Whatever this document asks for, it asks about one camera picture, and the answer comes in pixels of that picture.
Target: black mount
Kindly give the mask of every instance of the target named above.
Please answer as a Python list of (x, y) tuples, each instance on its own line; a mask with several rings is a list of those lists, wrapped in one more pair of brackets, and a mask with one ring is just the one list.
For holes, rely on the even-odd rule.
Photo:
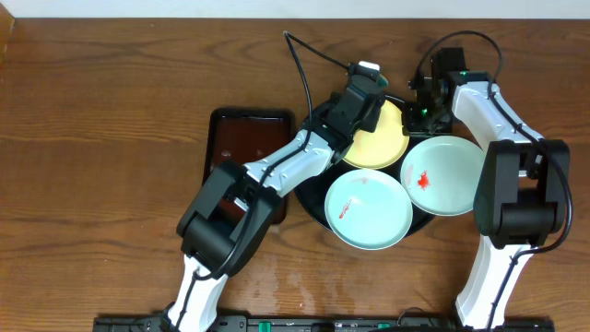
[[(328, 142), (335, 152), (332, 164), (346, 155), (358, 130), (374, 132), (385, 101), (384, 92), (376, 82), (379, 71), (361, 65), (355, 68), (344, 93), (333, 93), (329, 102), (313, 112), (311, 124), (305, 126)], [(178, 235), (183, 237), (182, 251), (196, 257), (209, 270), (217, 270), (237, 243), (246, 217), (244, 215), (239, 222), (233, 223), (220, 202), (233, 202), (239, 198), (255, 209), (244, 238), (223, 271), (229, 277), (238, 273), (258, 249), (281, 203), (277, 192), (266, 187), (258, 199), (254, 199), (258, 186), (259, 183), (247, 175), (246, 169), (234, 161), (219, 164), (176, 228)]]
[[(164, 314), (137, 318), (95, 318), (92, 332), (169, 332)], [(400, 318), (322, 319), (247, 318), (219, 316), (208, 329), (212, 332), (477, 332), (436, 314), (405, 314)], [(544, 319), (509, 319), (493, 332), (555, 332)]]
[[(541, 140), (568, 175), (570, 150), (562, 140)], [(519, 171), (537, 180), (521, 188)], [(513, 141), (490, 142), (473, 204), (482, 235), (498, 249), (507, 244), (542, 245), (563, 224), (565, 197), (555, 168), (530, 145)]]

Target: wood grain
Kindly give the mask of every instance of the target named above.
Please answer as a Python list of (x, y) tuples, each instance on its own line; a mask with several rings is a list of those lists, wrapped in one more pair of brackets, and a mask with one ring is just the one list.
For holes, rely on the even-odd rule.
[(10, 13), (0, 4), (0, 64), (4, 59), (4, 53), (8, 45), (8, 40), (12, 34), (12, 27), (15, 24), (15, 19)]
[[(572, 150), (569, 241), (535, 256), (508, 315), (590, 325), (590, 22), (497, 20), (20, 19), (0, 79), (0, 330), (90, 331), (99, 314), (146, 314), (176, 298), (175, 227), (200, 185), (208, 117), (228, 105), (290, 108), (305, 99), (281, 35), (342, 61), (379, 63), (391, 91), (453, 30), (502, 46), (502, 94)], [(493, 69), (483, 41), (471, 68)], [(345, 83), (301, 53), (315, 103)], [(294, 196), (220, 306), (251, 314), (450, 313), (478, 246), (471, 214), (438, 218), (393, 248), (349, 247)]]

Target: black cable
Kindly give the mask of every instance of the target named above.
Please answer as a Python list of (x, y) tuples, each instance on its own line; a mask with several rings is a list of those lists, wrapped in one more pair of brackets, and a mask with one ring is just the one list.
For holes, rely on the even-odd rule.
[[(325, 55), (324, 53), (321, 53), (321, 52), (317, 51), (316, 49), (314, 49), (309, 44), (301, 41), (299, 38), (297, 38), (297, 37), (293, 36), (292, 34), (290, 34), (288, 31), (283, 31), (283, 34), (285, 35), (285, 37), (287, 37), (287, 39), (291, 38), (292, 40), (294, 40), (295, 42), (297, 42), (299, 45), (301, 45), (301, 46), (305, 47), (306, 49), (312, 51), (316, 55), (319, 55), (320, 57), (324, 58), (325, 60), (327, 60), (327, 61), (329, 61), (329, 62), (331, 62), (331, 63), (333, 63), (335, 65), (339, 65), (339, 66), (343, 67), (344, 69), (346, 69), (348, 71), (348, 66), (347, 65), (344, 65), (343, 63), (339, 62), (338, 60), (333, 59), (333, 58)], [(288, 41), (288, 44), (289, 44), (289, 48), (291, 49), (291, 54), (293, 54), (293, 52), (294, 52), (293, 51), (293, 46), (291, 45), (290, 41)]]
[(401, 102), (401, 103), (403, 103), (403, 104), (405, 104), (405, 103), (406, 103), (406, 100), (404, 100), (404, 99), (403, 99), (403, 98), (401, 98), (401, 97), (397, 97), (397, 96), (395, 96), (395, 95), (393, 95), (393, 94), (391, 94), (391, 93), (385, 93), (385, 98), (386, 98), (388, 101), (392, 101), (393, 103), (396, 103), (396, 102)]
[(529, 249), (529, 250), (524, 250), (522, 252), (516, 253), (511, 258), (510, 266), (508, 268), (508, 271), (506, 272), (506, 275), (504, 276), (504, 279), (501, 283), (500, 289), (498, 290), (498, 294), (496, 295), (496, 299), (491, 304), (490, 318), (488, 319), (488, 326), (486, 327), (486, 329), (488, 331), (491, 331), (491, 326), (493, 324), (493, 318), (494, 318), (494, 315), (496, 314), (496, 307), (498, 306), (498, 303), (500, 302), (500, 299), (502, 298), (502, 294), (504, 293), (504, 290), (506, 289), (506, 285), (508, 284), (508, 280), (510, 279), (510, 276), (513, 273), (514, 267), (518, 264), (518, 258), (522, 257), (523, 255), (548, 253), (552, 250), (557, 249), (563, 242), (565, 242), (565, 239), (567, 238), (568, 234), (570, 233), (570, 229), (572, 228), (572, 218), (573, 218), (572, 192), (570, 190), (570, 186), (568, 185), (568, 179), (565, 176), (565, 173), (563, 172), (563, 169), (561, 168), (559, 163), (555, 160), (555, 158), (553, 158), (553, 156), (545, 149), (545, 147), (538, 140), (536, 140), (534, 137), (532, 137), (529, 133), (527, 133), (523, 129), (523, 124), (518, 124), (502, 108), (502, 106), (496, 100), (496, 97), (495, 97), (496, 93), (492, 92), (491, 89), (492, 89), (494, 82), (498, 78), (498, 75), (502, 71), (503, 57), (502, 57), (502, 50), (500, 49), (500, 46), (490, 36), (488, 36), (482, 32), (479, 32), (479, 31), (461, 30), (461, 31), (453, 32), (451, 34), (448, 34), (448, 35), (440, 38), (437, 42), (435, 42), (430, 47), (430, 49), (420, 59), (418, 67), (416, 68), (416, 74), (415, 74), (416, 77), (421, 75), (420, 69), (421, 69), (424, 61), (428, 57), (428, 55), (442, 42), (444, 42), (454, 36), (458, 36), (458, 35), (479, 36), (479, 37), (485, 39), (486, 41), (488, 41), (493, 46), (493, 48), (496, 50), (496, 53), (498, 54), (498, 68), (496, 69), (496, 72), (494, 73), (493, 79), (491, 79), (490, 82), (488, 83), (488, 98), (494, 104), (494, 106), (496, 107), (498, 112), (500, 112), (500, 114), (506, 119), (506, 121), (508, 121), (508, 123), (510, 123), (510, 125), (512, 125), (514, 127), (514, 130), (516, 130), (519, 134), (521, 134), (522, 136), (526, 137), (526, 139), (531, 141), (531, 144), (541, 153), (541, 155), (543, 157), (545, 157), (547, 159), (548, 163), (550, 163), (555, 168), (555, 171), (557, 172), (557, 175), (560, 178), (561, 188), (563, 189), (563, 194), (565, 195), (565, 205), (566, 205), (565, 225), (563, 226), (563, 231), (561, 232), (560, 237), (554, 243), (552, 243), (550, 245), (547, 245), (547, 246), (544, 246), (541, 248), (533, 248), (533, 249)]
[[(293, 35), (291, 35), (287, 31), (284, 31), (283, 35), (285, 36), (285, 40), (287, 41), (287, 45), (289, 46), (289, 50), (291, 52), (291, 55), (293, 56), (293, 60), (295, 61), (295, 65), (297, 65), (297, 69), (299, 70), (299, 74), (301, 76), (301, 81), (303, 82), (303, 89), (305, 90), (305, 97), (307, 98), (307, 107), (308, 107), (308, 111), (309, 111), (308, 122), (309, 122), (309, 124), (311, 124), (312, 123), (312, 111), (313, 111), (312, 95), (311, 95), (309, 87), (307, 85), (307, 78), (305, 77), (305, 73), (303, 72), (303, 67), (301, 66), (301, 62), (299, 60), (299, 57), (297, 56), (297, 53), (295, 52), (295, 49), (293, 48), (293, 44), (291, 43), (290, 40), (291, 39), (294, 40), (295, 42), (301, 44), (306, 49), (312, 51), (313, 53), (315, 53), (317, 55), (320, 55), (324, 59), (326, 59), (336, 65), (340, 65), (346, 69), (348, 69), (348, 67), (346, 65), (343, 65), (342, 63), (338, 62), (337, 60), (335, 60), (325, 54), (322, 54), (319, 51), (316, 51), (313, 47), (311, 47), (310, 45), (306, 44), (305, 42), (299, 40), (298, 38), (294, 37)], [(195, 286), (195, 283), (197, 281), (205, 281), (208, 279), (218, 279), (226, 273), (226, 268), (227, 268), (228, 263), (235, 255), (235, 252), (237, 251), (238, 247), (240, 247), (242, 245), (245, 234), (246, 234), (248, 228), (250, 227), (252, 215), (254, 214), (254, 210), (256, 208), (256, 204), (257, 204), (258, 199), (260, 197), (260, 193), (263, 189), (266, 178), (272, 173), (272, 171), (279, 164), (281, 164), (285, 160), (288, 160), (291, 157), (293, 157), (296, 154), (303, 151), (305, 149), (305, 147), (307, 147), (307, 144), (309, 143), (311, 136), (312, 136), (312, 130), (311, 130), (311, 126), (310, 126), (310, 128), (308, 128), (308, 130), (307, 130), (307, 135), (305, 136), (305, 140), (303, 141), (303, 144), (301, 144), (298, 148), (296, 148), (295, 150), (290, 152), (285, 157), (281, 158), (280, 160), (277, 160), (275, 163), (273, 163), (272, 165), (270, 165), (266, 168), (265, 172), (263, 173), (262, 177), (260, 178), (260, 181), (259, 181), (257, 189), (256, 189), (256, 193), (254, 194), (253, 203), (251, 204), (252, 207), (248, 208), (248, 210), (246, 211), (246, 216), (244, 218), (243, 226), (242, 226), (242, 229), (240, 230), (240, 233), (238, 234), (238, 238), (236, 239), (236, 243), (231, 248), (230, 252), (226, 256), (226, 259), (223, 261), (223, 263), (215, 271), (213, 271), (205, 276), (199, 276), (197, 271), (193, 272), (193, 277), (191, 279), (191, 283), (189, 285), (188, 291), (186, 292), (186, 295), (184, 296), (183, 309), (180, 311), (180, 314), (178, 316), (178, 320), (176, 321), (176, 326), (175, 326), (176, 332), (178, 332), (178, 329), (180, 328), (180, 324), (184, 318), (184, 314), (186, 314), (186, 307), (188, 305), (188, 299), (191, 296), (191, 292), (193, 291), (193, 287)]]

